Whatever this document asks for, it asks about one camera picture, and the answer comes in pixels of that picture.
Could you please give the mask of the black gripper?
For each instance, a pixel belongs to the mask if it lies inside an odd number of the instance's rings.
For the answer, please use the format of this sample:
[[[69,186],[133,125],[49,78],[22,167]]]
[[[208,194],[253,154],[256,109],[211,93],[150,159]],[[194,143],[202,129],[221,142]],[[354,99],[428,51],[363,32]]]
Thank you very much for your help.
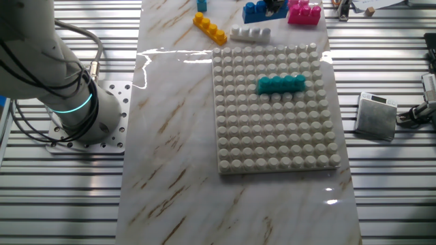
[[[270,17],[275,11],[280,11],[283,8],[283,4],[287,3],[287,0],[265,0],[265,2],[267,4],[265,15]]]

